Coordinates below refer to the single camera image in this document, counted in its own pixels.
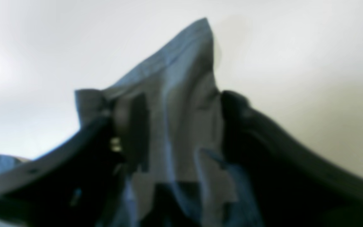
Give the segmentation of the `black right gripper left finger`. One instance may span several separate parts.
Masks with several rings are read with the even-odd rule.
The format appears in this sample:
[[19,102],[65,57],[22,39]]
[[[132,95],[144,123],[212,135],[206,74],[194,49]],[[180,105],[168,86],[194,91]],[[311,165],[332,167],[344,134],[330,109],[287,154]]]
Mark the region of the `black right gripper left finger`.
[[48,154],[0,174],[0,220],[24,227],[93,227],[114,209],[124,177],[149,168],[144,93],[120,96]]

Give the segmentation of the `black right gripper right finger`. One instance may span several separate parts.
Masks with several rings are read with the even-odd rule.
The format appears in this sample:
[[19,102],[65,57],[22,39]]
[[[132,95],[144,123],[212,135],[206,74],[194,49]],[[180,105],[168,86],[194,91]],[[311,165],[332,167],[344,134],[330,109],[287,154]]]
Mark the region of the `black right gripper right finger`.
[[312,152],[234,91],[223,154],[249,178],[267,227],[363,227],[363,178]]

